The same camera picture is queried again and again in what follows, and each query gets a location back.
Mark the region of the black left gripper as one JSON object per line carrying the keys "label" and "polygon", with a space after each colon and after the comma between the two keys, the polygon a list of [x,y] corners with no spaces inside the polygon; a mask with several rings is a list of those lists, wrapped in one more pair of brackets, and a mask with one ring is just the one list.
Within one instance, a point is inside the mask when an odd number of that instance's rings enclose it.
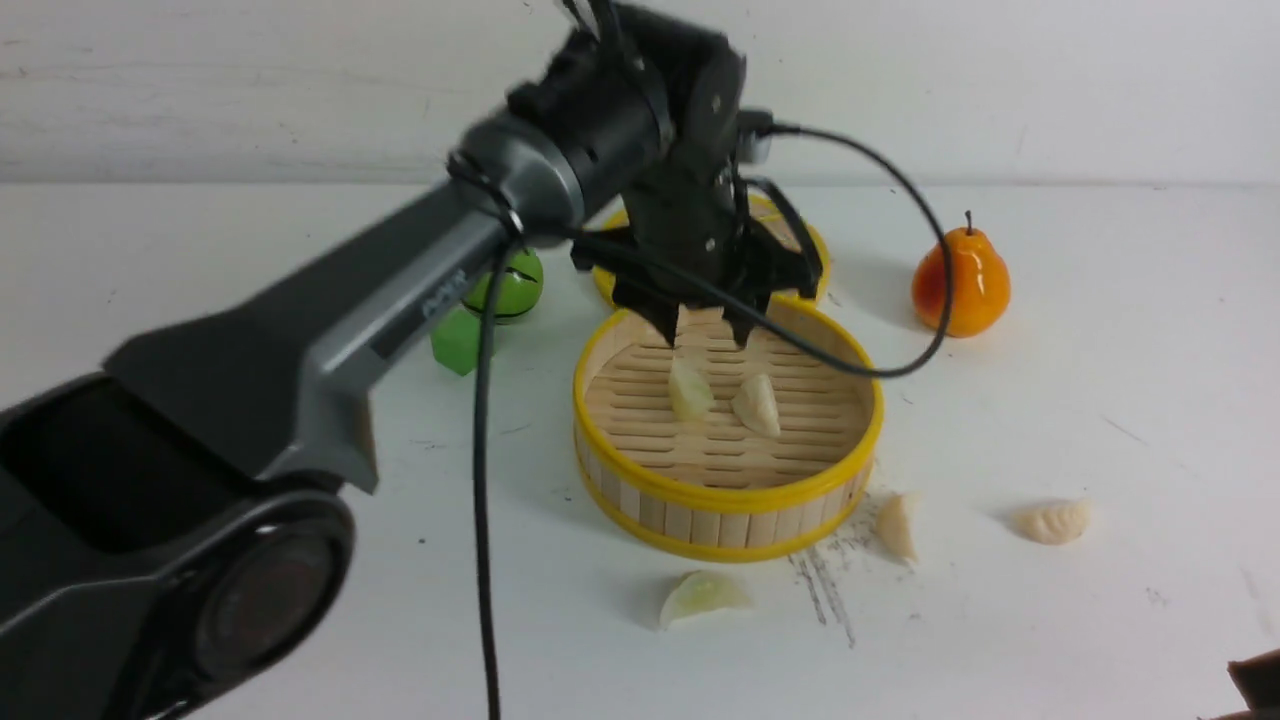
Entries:
{"label": "black left gripper", "polygon": [[727,165],[705,183],[667,167],[649,170],[623,191],[623,213],[589,231],[588,243],[573,242],[576,269],[602,282],[614,307],[636,313],[675,348],[680,309],[722,302],[668,272],[603,252],[604,243],[681,266],[732,295],[722,318],[736,348],[746,348],[769,296],[815,301],[826,291],[826,246],[780,187],[764,178],[744,178]]}

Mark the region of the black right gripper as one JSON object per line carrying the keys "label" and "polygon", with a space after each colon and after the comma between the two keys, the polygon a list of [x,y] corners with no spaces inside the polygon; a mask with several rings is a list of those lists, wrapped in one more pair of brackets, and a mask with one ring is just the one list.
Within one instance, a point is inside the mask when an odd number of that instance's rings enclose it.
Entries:
{"label": "black right gripper", "polygon": [[1280,651],[1272,650],[1228,665],[1245,708],[1217,719],[1279,719],[1279,656]]}

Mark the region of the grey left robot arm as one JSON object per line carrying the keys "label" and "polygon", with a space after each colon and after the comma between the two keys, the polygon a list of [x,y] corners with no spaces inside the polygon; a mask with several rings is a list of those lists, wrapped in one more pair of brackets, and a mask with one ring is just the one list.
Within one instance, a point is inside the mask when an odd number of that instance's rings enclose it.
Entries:
{"label": "grey left robot arm", "polygon": [[742,217],[765,155],[721,32],[590,1],[544,76],[475,122],[424,196],[225,311],[137,334],[3,410],[3,716],[179,719],[278,664],[378,487],[372,387],[516,250],[573,245],[664,336],[817,292],[810,241]]}

